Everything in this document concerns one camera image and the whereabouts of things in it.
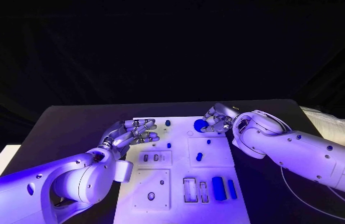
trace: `table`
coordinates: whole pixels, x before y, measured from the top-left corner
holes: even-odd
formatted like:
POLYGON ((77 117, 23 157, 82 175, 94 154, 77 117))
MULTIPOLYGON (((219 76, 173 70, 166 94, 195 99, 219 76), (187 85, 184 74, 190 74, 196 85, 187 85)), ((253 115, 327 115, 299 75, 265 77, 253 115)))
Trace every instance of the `table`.
MULTIPOLYGON (((118 120, 133 117, 202 116, 215 102, 52 106, 42 114, 34 130, 3 172, 8 175, 97 147, 105 129, 118 120)), ((294 100, 223 101, 241 112, 259 109, 279 117, 294 129, 321 135, 294 100)), ((229 143, 233 135, 228 132, 229 143)), ((291 193, 281 168, 269 157, 248 156, 230 146, 238 178, 252 224, 345 223, 308 207, 291 193)), ((328 213, 345 218, 345 202, 321 184, 285 171, 285 178, 298 196, 328 213)), ((103 202, 65 223, 114 222, 120 183, 113 184, 103 202)))

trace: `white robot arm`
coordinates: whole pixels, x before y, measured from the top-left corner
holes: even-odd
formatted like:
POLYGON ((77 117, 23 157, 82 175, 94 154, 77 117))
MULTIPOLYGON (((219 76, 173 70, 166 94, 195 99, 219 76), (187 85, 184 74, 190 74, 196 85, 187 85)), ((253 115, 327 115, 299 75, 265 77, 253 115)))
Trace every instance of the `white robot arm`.
POLYGON ((130 145, 157 142, 156 120, 117 122, 87 153, 0 178, 0 223, 61 224, 107 196, 113 182, 128 182, 134 164, 120 160, 130 145), (64 201, 54 205, 51 190, 64 201))
POLYGON ((241 113, 218 103, 203 117, 213 125, 203 132, 233 131, 233 144, 252 157, 266 155, 278 165, 310 180, 345 192, 345 147, 294 131, 274 115, 259 110, 241 113))

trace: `black backdrop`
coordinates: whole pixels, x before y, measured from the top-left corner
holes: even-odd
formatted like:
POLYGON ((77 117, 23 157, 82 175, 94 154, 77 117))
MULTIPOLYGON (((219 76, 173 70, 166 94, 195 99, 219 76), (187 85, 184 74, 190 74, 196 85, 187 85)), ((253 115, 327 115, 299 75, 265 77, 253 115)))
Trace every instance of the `black backdrop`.
POLYGON ((0 1, 3 143, 52 105, 295 98, 343 110, 345 0, 0 1))

